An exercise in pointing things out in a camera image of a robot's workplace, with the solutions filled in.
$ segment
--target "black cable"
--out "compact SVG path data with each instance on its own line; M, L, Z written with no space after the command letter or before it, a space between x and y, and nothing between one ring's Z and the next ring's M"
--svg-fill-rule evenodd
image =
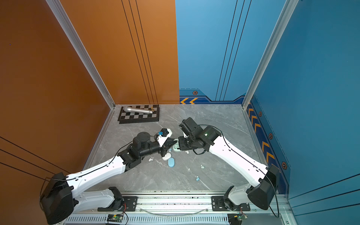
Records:
M1 137L1 136L0 136L0 138L1 138L1 139L3 139L3 140L5 140L5 141L7 141L7 142L9 142L9 143L11 143L11 144L13 144L13 145L14 145L14 146L16 146L16 147L21 148L22 150L24 150L24 151L26 151L26 152L28 152L28 153L30 153L30 154L32 154L32 155L34 155L34 156L36 156L36 157L38 157L38 158L42 159L42 160L44 160L45 162L48 162L48 163L50 163L51 165L56 166L57 168L59 168L59 169L61 169L61 170L65 171L65 172L70 173L69 171L66 171L66 170L64 170L64 169L62 169L62 168L60 168L60 167L58 167L57 165L55 165L55 164L53 164L53 163L51 163L51 162L49 162L49 161L47 161L47 160L45 160L45 159L41 158L40 156L37 156L37 155L35 155L34 153L32 153L32 152L30 152L30 151L28 151L28 150L26 150L26 149L24 149L24 148L22 148L22 147L18 146L17 144L12 143L11 141L9 141L9 140L7 140L7 139L5 139L5 138Z
M219 92L219 86L220 86L220 81L221 81L222 69L224 68L226 52L227 52L227 50L228 50L228 45L229 45L229 40L230 40L230 34L231 34L231 28L233 27L233 22L234 22L235 11L236 11L236 6L237 6L237 5L238 5L238 0L236 0L235 9L234 9L234 15L233 15L233 20L231 21L230 32L229 32L229 37L228 37L228 43L226 44L225 55L224 55L224 60L223 60L223 62L222 62L222 67L221 67L221 72L220 72L220 78L219 78L219 84L217 85L217 90L216 90L215 101L216 101L216 99L217 99L217 93Z
M109 164L115 159L117 153L118 153L118 152L120 151L120 149L122 149L123 147L119 148L119 150L116 152L115 156L114 156L113 159L109 162ZM107 165L107 164L105 164L105 165L103 165L102 167L99 167L99 168L97 168L97 169L95 169L95 170L92 170L92 171L90 171L90 172L88 172L88 173L86 173L86 174L83 174L83 175L81 175L81 176L79 176L79 177L88 175L89 173L92 173L92 172L94 172L94 171L96 171L96 170L98 170L98 169L104 168L106 165ZM51 179L51 180L58 180L58 181L65 181L65 180L66 180L66 179L55 179L55 178L52 178L52 177L46 177L46 178L44 179L44 183L43 183L42 186L41 186L40 195L39 195L39 204L40 204L40 208L41 208L42 211L44 211L44 209L43 209L42 206L41 206L40 198L41 198L41 192L42 192L42 189L43 189L43 187L44 187L45 181L48 181L48 180L46 180L47 178L48 178L48 179Z
M236 60L236 55L238 54L241 37L243 36L244 27L245 27L245 23L246 23L246 19L247 19L247 15L249 14L250 6L251 6L251 1L250 1L250 4L249 4L248 12L247 12L246 17L245 17L245 22L244 22L243 30L241 31L240 40L239 40L239 43L238 43L238 48L236 49L235 58L234 58L234 61L233 61L233 66L231 67L231 71L230 71L230 75L229 75L229 79L228 79L228 84L226 85L226 90L225 90L224 98L222 99L223 101L224 101L224 99L225 99L226 91L228 90L228 85L229 85L231 73L233 72L234 63L235 63L235 60Z
M42 211L44 211L44 209L42 208L42 205L40 203L40 198L41 198L42 188L44 187L45 181L46 181L46 179L44 179L44 183L42 183L42 186L41 186L41 189L40 189L40 195L39 195L39 205L40 205L40 209Z
M146 65L145 65L143 50L141 49L141 44L140 44L140 39L139 39L138 30L137 30L136 24L135 24L134 14L132 13L132 8L131 8L130 0L128 0L128 1L129 1L129 5L130 5L130 11L131 11L131 15L132 15L132 20L134 21L134 26L135 26L136 35L137 35L137 37L138 37L138 42L139 42L139 46L140 46L141 56L143 57L143 62L144 62L144 67L145 67L145 72L146 72L146 77L148 78L148 83L149 83L151 98L153 99L153 104L154 104L154 103L155 103L155 101L154 101L154 96L153 96L153 92L152 92L152 90L151 90L151 85L150 85L148 70L146 69Z
M155 88L155 83L154 83L153 72L151 71L151 65L150 65L150 59L149 59L148 49L147 49L147 47L146 47L146 42L145 42L145 36L144 36L143 26L142 26L142 24L141 24L140 13L139 13L139 8L138 8L138 2L135 0L135 3L136 3L136 8L138 9L139 21L140 21L140 26L141 26L141 32L143 33L146 55L148 56L148 62L149 62L149 67L150 67L150 74L151 74L151 79L153 80L153 86L154 86L154 91L155 91L156 103L159 104L159 102L158 102L158 100L157 100L157 94L156 94L156 88Z
M38 165L35 165L35 164L33 164L33 163L29 162L29 161L26 161L26 160L24 160L24 159L22 159L22 158L20 158L20 157L18 157L18 156L16 156L16 155L13 155L13 154L5 151L5 150L2 150L2 149L0 149L0 150L3 151L3 152L5 152L5 153L7 153L7 154L9 154L9 155L11 155L11 156L14 156L14 157L20 159L20 160L22 160L22 161L25 161L25 162L27 162L27 163L30 163L30 164L33 165L33 166L36 166L36 167L38 167L38 168L40 168L40 169L43 169L43 170L45 170L45 171L47 171L47 172L55 175L55 173L53 173L53 172L51 172L51 171L49 171L49 170L46 170L46 169L44 169L44 168L42 168L42 167L40 167L40 166L38 166Z
M115 159L117 153L118 153L123 147L119 148L119 150L115 153L115 155L114 155L114 157L112 158L112 160L111 160L109 163L107 163L107 164L110 164L110 163ZM85 176L85 175L88 175L88 174L96 171L96 170L99 170L99 169L101 169L101 168L104 168L107 164L105 164L105 165L103 165L102 167L99 167L99 168L97 168L97 169L95 169L95 170L92 170L92 171L90 171L90 172L88 172L88 173L86 173L86 174L82 174L82 175L79 176L79 177L83 177L83 176ZM50 177L47 177L47 178L52 179L52 180L61 180L61 179L55 179L55 178L50 178Z
M276 199L276 205L277 205L277 207L278 207L278 216L276 216L275 213L273 212L273 210L271 209L271 207L270 207L270 206L269 206L269 207L270 207L271 211L273 212L274 216L275 216L276 218L279 218L280 212L279 212L278 198L277 198L277 196L276 196L275 187L274 187L273 183L271 182L271 180L269 179L269 177L268 177L261 169L259 169L257 166L255 166L255 165L252 164L250 161L248 161L247 159L245 159L242 155L240 155L239 153L237 153L236 151L234 151L234 150L228 145L228 143L226 142L226 139L225 139L225 137L224 137L224 134L222 133L222 131L221 131L219 128L217 128L217 127L215 127L215 126L207 125L207 124L199 124L199 126L210 126L210 127L213 127L213 128L215 128L215 129L219 130L219 131L221 132L221 135L222 135L222 137L223 137L223 139L224 139L225 144L229 147L229 149L231 149L231 150L232 150L233 152L235 152L238 156L242 157L244 160L246 160L246 161L247 161L248 163L250 163L253 167L257 168L260 172L262 172L262 173L265 175L265 177L270 181L270 184L271 184L271 186L273 187L273 190L274 190L275 199Z
M143 77L144 86L145 86L145 91L146 91L146 94L147 94L147 96L148 96L148 100L149 100L149 104L150 104L150 98L149 98L148 90L147 90L147 88L146 88L146 84L145 84L145 80L144 80L143 71L141 70L140 61L139 61L139 57L138 57L138 53L136 52L134 39L132 38L132 34L131 34L131 30L130 30L129 21L127 20L125 7L124 7L124 3L122 2L122 0L121 0L121 4L122 4L122 7L124 8L124 14L125 14L125 18L126 18L126 21L127 21L127 26L129 27L129 31L130 31L130 36L131 36L132 44L134 45L134 50L135 50L136 58L138 59L138 64L139 64L139 68L140 68L141 76Z
M127 218L127 221L125 223L125 225L127 225L127 222L129 222L129 217L127 216L126 212L124 211L125 215L126 215L126 218Z
M199 154L198 154L198 153L195 152L195 149L193 149L193 152L194 152L196 155L202 155L202 154L204 154L204 153L206 152L206 150L204 149L204 151L203 151L202 153L199 153Z
M5 165L5 166L8 166L8 167L13 168L13 169L15 169L15 170L18 170L18 171L24 172L24 173L26 173L26 174L28 174L28 175L31 175L31 176L34 176L34 177L40 178L40 179L42 179L42 180L44 179L44 178L41 178L41 177L36 176L36 175L34 175L34 174L31 174L31 173L25 172L25 171L23 171L23 170L20 170L20 169L18 169L18 168L15 168L15 167L13 167L13 166L10 166L10 165L8 165L8 164L5 164L5 163L3 163L3 162L0 162L0 164L3 164L3 165Z
M116 155L117 155L117 153L120 151L120 149L122 149L123 147L121 147L121 148L119 148L119 150L115 153L115 155L114 155L114 158L109 162L109 164L115 159L115 157L116 157Z

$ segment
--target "blue wall panel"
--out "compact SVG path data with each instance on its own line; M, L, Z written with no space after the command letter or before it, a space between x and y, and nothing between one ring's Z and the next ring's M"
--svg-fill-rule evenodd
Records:
M243 95L284 3L176 0L180 89L201 90L211 101Z
M359 224L360 205L295 216L299 224L343 225Z
M251 1L234 68L231 76L228 73L225 79L226 95L223 93L221 100L230 101L247 92L284 3L285 0Z
M255 92L291 168L292 207L360 186L352 178L321 188L360 173L359 9L360 2L354 0L299 1ZM293 210L345 207L360 203L358 194ZM318 224L316 215L341 215L340 209L325 212L297 216L298 222Z
M176 0L179 87L215 100L235 0Z

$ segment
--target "orange wall panel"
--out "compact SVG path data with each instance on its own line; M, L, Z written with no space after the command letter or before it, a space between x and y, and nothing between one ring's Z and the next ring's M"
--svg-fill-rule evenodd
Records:
M174 0L61 0L116 104L179 102Z
M82 170L109 107L45 0L0 1L0 30L1 224L47 224L43 178Z

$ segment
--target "black stripe line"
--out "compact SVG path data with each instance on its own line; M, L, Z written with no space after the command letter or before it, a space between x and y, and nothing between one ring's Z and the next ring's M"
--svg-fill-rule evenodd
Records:
M18 169L18 168L15 168L15 167L9 166L8 164L2 163L2 162L0 162L0 164L3 164L3 165L5 165L5 166L11 167L11 168L13 168L13 169L15 169L15 170L18 170L18 171L24 172L24 173L26 173L26 174L29 174L29 175L31 175L31 176L34 176L34 177L40 178L40 179L42 179L42 180L45 180L44 178L41 178L41 177L36 176L36 175L34 175L34 174L31 174L31 173L25 172L25 171L20 170L20 169Z
M3 140L5 140L5 141L7 141L7 142L9 142L9 143L11 143L11 144L13 144L13 145L15 145L16 147L21 148L22 150L24 150L24 151L26 151L26 152L28 152L28 153L30 153L30 154L32 154L32 155L34 155L34 156L36 156L36 157L38 157L38 158L42 159L42 160L44 160L45 162L48 162L48 163L50 163L51 165L56 166L57 168L59 168L59 169L61 169L61 170L65 171L65 172L70 173L69 171L66 171L66 170L64 170L64 169L62 169L62 168L60 168L60 167L58 167L57 165L55 165L55 164L53 164L53 163L51 163L51 162L49 162L49 161L47 161L47 160L45 160L45 159L41 158L40 156L35 155L35 154L34 154L34 153L32 153L32 152L29 152L28 150L26 150L26 149L24 149L24 148L22 148L22 147L18 146L17 144L14 144L13 142L11 142L11 141L9 141L9 140L6 140L5 138L3 138L3 137L1 137L1 136L0 136L0 138L1 138L1 139L3 139Z
M144 80L143 71L141 70L140 61L139 61L139 57L138 57L138 53L136 52L134 39L132 38L132 34L131 34L131 30L130 30L129 21L127 20L127 16L126 16L126 12L125 12L125 7L124 7L124 3L122 2L122 0L121 0L121 3L122 3L122 7L124 8L125 18L126 18L126 21L127 21L127 26L129 27L130 36L131 36L131 39L132 39L132 44L134 45L134 50L135 50L136 58L138 59L138 64L139 64L139 68L140 68L141 76L143 77L144 86L145 86L145 91L146 91L146 94L147 94L147 96L148 96L148 100L149 100L149 104L150 104L150 98L149 98L148 90L147 90L146 85L145 85L145 80Z
M243 13L244 3L243 3L243 7L241 8L240 17L239 17L239 22L238 22L238 26L237 26L237 28L236 28L233 46L231 47L230 57L229 57L229 61L228 61L228 66L227 66L227 68L226 68L225 77L224 77L224 82L223 82L223 84L222 84L219 101L220 101L220 99L221 99L222 90L224 89L224 84L225 84L225 80L226 80L226 74L228 73L229 64L230 64L230 60L231 60L231 55L232 55L233 49L234 49L234 43L235 43L235 39L236 39L236 34L238 33L239 23L240 23L241 15L242 15L242 13Z
M247 15L249 14L249 9L250 9L250 5L251 5L251 1L252 1L252 0L250 0L250 4L249 4L249 8L248 8L248 12L247 12L246 17L245 17L243 30L241 31L241 35L240 35L240 40L239 40L238 48L237 48L236 53L235 53L235 58L234 58L234 61L233 61L233 66L231 67L231 71L230 71L230 75L229 75L229 79L228 79L228 84L226 85L226 90L225 90L224 98L222 99L223 101L224 101L224 99L225 99L226 91L228 90L228 85L229 85L229 81L230 81L231 73L233 72L234 63L235 63L235 59L236 59L236 55L237 55L238 50L239 50L239 45L240 45L241 37L243 36L244 27L245 27L245 23L246 23Z
M233 27L234 16L235 16L235 11L236 11L236 6L237 6L237 5L238 5L238 0L236 0L235 9L234 9L234 15L233 15L233 20L231 21L230 32L229 32L229 37L228 37L228 43L226 44L225 55L224 55L224 60L223 60L223 62L222 62L222 67L221 67L221 72L220 72L220 78L219 78L219 84L217 85L217 90L216 90L215 101L216 101L216 98L217 98L217 93L218 93L218 91L219 91L222 69L223 69L224 63L225 63L226 51L228 50L228 45L229 45L229 40L230 40L230 34L231 34L231 28Z
M343 194L348 194L348 193L351 193L351 192L357 192L357 191L359 191L359 190L360 190L360 189L353 190L353 191L350 191L350 192L345 192L345 193L342 193L342 194L337 194L337 195L334 195L334 196L331 196L331 197L322 198L322 199L315 200L315 201L308 202L308 203L304 203L304 204L301 204L301 205L298 205L298 206L303 206L303 205L306 205L306 204L310 204L310 203L318 202L318 201L325 200L325 199L328 199L328 198L337 197L337 196L340 196L340 195L343 195Z
M319 210L319 211L315 211L315 212L308 212L308 213L303 213L303 214L299 214L299 215L295 215L295 216L301 216L301 215L306 215L306 214L311 214L311 213L316 213L316 212L324 212L324 211L328 211L328 210L335 210L335 209L338 209L338 208L346 208L346 207L357 206L357 205L360 205L360 203L353 204L353 205L348 205L348 206L341 206L341 207L336 207L336 208L330 208L330 209L327 209L327 210Z
M308 191L308 192L305 192L305 193L299 194L299 195L297 195L297 196L295 196L295 197L291 197L291 198L289 198L289 199L299 197L299 196L301 196L301 195L303 195L303 194L307 194L307 193L310 193L310 192L313 192L313 191L319 190L319 189L321 189L321 188L324 188L324 187L327 187L327 186L330 186L330 185L333 185L333 184L336 184L336 183L342 182L342 181L344 181L344 180L347 180L347 179L350 179L350 178L356 177L356 176L358 176L358 175L360 175L360 174L356 174L356 175L353 175L353 176L351 176L351 177L348 177L348 178L345 178L345 179L339 180L339 181L337 181L337 182L334 182L334 183L331 183L331 184L328 184L328 185L322 186L322 187L320 187L320 188L316 188L316 189L314 189L314 190L311 190L311 191Z
M7 151L4 151L4 150L2 150L2 149L0 149L0 150L3 151L3 152L5 152L5 153L7 153L7 154L9 154L9 155L12 155L12 156L18 158L18 159L21 159L22 161L25 161L25 162L27 162L27 163L30 163L29 161L26 161L26 160L24 160L24 159L22 159L22 158L20 158L20 157L17 157L16 155L13 155L13 154L11 154L11 153L9 153L9 152L7 152ZM42 167L40 167L40 166L37 166L37 165L35 165L35 164L33 164L33 163L30 163L30 164L33 165L33 166L36 166L36 167L38 167L38 168L40 168L40 169L43 169L43 170L45 170L45 171L48 171L49 173L52 173L52 174L55 175L55 173L50 172L49 170L46 170L46 169L44 169L44 168L42 168Z
M145 67L146 76L147 76L147 78L148 78L148 83L149 83L151 98L153 99L153 103L154 103L154 96L153 96L153 92L152 92L152 90L151 90L151 85L150 85L148 70L146 69L145 60L144 60L144 55L143 55L143 50L141 49L141 44L140 44L140 39L139 39L139 35L138 35L138 30L137 30L137 28L136 28L135 19L134 19L134 14L132 13L132 8L131 8L130 0L129 0L129 5L130 5L130 10L131 10L132 20L134 21L134 26L135 26L136 35L138 36L138 42L139 42L139 47L140 47L141 56L143 57L143 62L144 62L144 67Z
M136 8L138 9L138 15L139 15L139 20L140 20L141 32L143 33L146 55L148 56L148 62L149 62L149 67L150 67L151 79L153 80L154 91L155 91L155 98L156 98L156 104L159 104L159 102L158 102L158 100L157 100L157 94L156 94L156 88L155 88L155 83L154 83L154 78L153 78L153 72L151 71L151 65L150 65L150 59L149 59L149 54L148 54L148 48L146 47L146 42L145 42L145 36L144 36L143 26L142 26L142 24L141 24L140 13L139 13L139 8L138 8L138 2L137 2L137 0L135 0L135 2L136 2Z

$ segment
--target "metal track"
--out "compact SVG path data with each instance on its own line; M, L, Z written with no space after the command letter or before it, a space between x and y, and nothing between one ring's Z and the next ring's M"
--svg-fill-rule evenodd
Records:
M127 213L128 225L131 224L229 224L227 214L230 211L213 212L211 196L222 196L223 193L124 193L123 196L138 196L135 212ZM296 225L292 210L285 195L278 194L279 211L283 221L290 225ZM275 198L270 206L277 214ZM246 212L248 216L254 214L272 214L269 210L262 210L250 203L251 210ZM72 214L63 224L106 224L108 214L116 212L97 212L96 209Z

